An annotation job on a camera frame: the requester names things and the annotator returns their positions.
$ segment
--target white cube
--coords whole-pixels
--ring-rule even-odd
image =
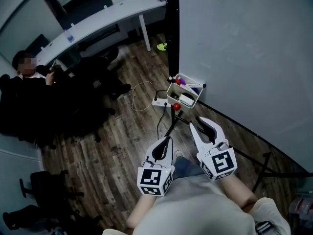
[[[200,167],[211,181],[229,176],[237,169],[233,148],[224,151],[219,151],[217,148],[212,149],[211,154],[210,152],[199,152],[197,158],[200,161]]]
[[[164,196],[173,181],[174,167],[138,168],[137,186],[142,194]]]

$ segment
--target white plastic basket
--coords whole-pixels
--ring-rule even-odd
[[[191,79],[190,77],[187,77],[187,76],[185,76],[183,74],[179,73],[179,74],[176,75],[176,77],[179,77],[179,76],[186,82],[186,84],[198,84],[197,81],[195,81],[195,80]],[[190,109],[192,109],[195,106],[196,102],[198,101],[199,96],[202,93],[203,88],[197,88],[197,89],[199,91],[199,95],[191,93],[189,90],[186,90],[185,88],[183,88],[183,87],[181,87],[181,86],[179,86],[177,84],[171,83],[171,85],[168,88],[167,93],[166,93],[167,94],[167,100],[168,100],[168,102],[171,105],[174,105],[175,103],[180,104],[181,105],[180,110],[185,112],[185,113],[187,113],[188,111],[190,111]],[[179,100],[176,100],[176,99],[172,98],[171,97],[172,93],[175,93],[178,97],[182,93],[188,93],[189,95],[191,95],[193,97],[195,102],[193,103],[193,105],[191,107],[189,107],[189,106],[181,103]]]

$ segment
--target red ball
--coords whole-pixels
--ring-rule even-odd
[[[173,108],[174,108],[175,111],[179,111],[180,108],[181,108],[181,106],[180,106],[180,104],[175,103],[175,104],[173,105]]]

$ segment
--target white t-shirt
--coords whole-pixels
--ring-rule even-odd
[[[291,234],[272,199],[261,198],[245,213],[206,175],[200,175],[174,180],[133,235],[255,235],[256,226],[268,232],[262,234]],[[103,235],[123,234],[114,232],[105,230]]]
[[[45,79],[45,76],[41,75],[40,73],[38,72],[35,72],[35,74],[33,74],[32,76],[30,76],[29,78],[44,78]]]

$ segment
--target forearm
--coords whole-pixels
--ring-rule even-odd
[[[151,209],[156,199],[157,197],[155,196],[142,195],[133,212],[127,219],[127,227],[134,229],[142,220],[143,216]]]
[[[234,174],[219,180],[224,193],[243,211],[249,212],[258,200],[254,193]]]

